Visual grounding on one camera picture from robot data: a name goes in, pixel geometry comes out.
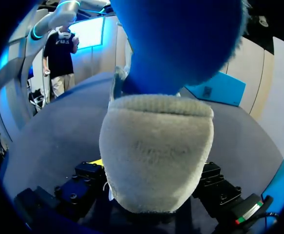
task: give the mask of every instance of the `black cable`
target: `black cable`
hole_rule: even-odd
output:
[[[266,212],[266,213],[264,213],[264,214],[255,215],[255,216],[251,217],[250,219],[252,219],[252,220],[258,220],[258,219],[260,219],[260,218],[266,218],[266,217],[274,217],[274,218],[276,218],[276,220],[278,220],[279,215],[278,215],[277,213],[274,213],[274,212]]]

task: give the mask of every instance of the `blue light ring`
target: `blue light ring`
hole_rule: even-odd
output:
[[[63,4],[65,4],[65,3],[68,3],[68,2],[75,2],[75,3],[77,3],[77,4],[80,6],[80,2],[78,2],[78,1],[76,1],[76,0],[68,0],[68,1],[61,2],[59,5],[57,5],[57,7],[59,7],[59,6],[63,5]]]

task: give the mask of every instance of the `white fuzzy cover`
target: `white fuzzy cover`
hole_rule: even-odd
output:
[[[176,211],[198,185],[213,111],[193,99],[132,95],[111,102],[99,147],[117,202],[132,213]]]

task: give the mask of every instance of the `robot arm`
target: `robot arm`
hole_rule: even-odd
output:
[[[74,21],[81,0],[61,0],[56,10],[47,14],[31,30],[30,36],[33,40],[39,40],[51,29]]]

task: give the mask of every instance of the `screw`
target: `screw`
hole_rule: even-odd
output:
[[[224,200],[224,199],[226,199],[226,198],[227,198],[227,196],[226,196],[225,194],[221,194],[221,195],[220,195],[220,199],[221,199],[221,200]]]
[[[83,181],[84,181],[85,183],[87,183],[87,184],[90,184],[90,183],[91,183],[91,179],[90,179],[90,178],[85,178]]]
[[[62,192],[62,189],[59,186],[55,186],[54,187],[54,194],[55,194],[55,196],[60,195],[61,192]]]
[[[70,194],[70,201],[73,204],[77,204],[77,194]]]

